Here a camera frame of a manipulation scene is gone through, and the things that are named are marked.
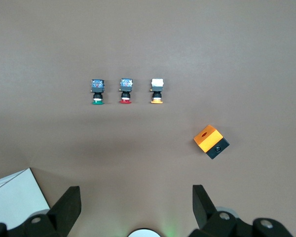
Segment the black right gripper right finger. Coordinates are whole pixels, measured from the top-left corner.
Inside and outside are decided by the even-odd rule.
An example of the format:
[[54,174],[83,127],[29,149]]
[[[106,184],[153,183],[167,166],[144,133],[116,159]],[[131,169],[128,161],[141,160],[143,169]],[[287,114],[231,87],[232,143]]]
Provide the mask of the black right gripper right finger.
[[198,229],[191,237],[291,237],[280,222],[270,218],[257,218],[251,225],[228,211],[218,211],[202,185],[192,188],[193,213]]

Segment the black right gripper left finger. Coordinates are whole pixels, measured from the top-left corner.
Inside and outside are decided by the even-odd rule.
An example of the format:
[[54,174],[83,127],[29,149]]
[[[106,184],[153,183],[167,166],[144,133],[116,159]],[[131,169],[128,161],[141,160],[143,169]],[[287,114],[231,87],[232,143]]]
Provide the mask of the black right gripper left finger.
[[66,237],[81,213],[79,186],[71,186],[46,214],[37,214],[11,230],[0,223],[0,237]]

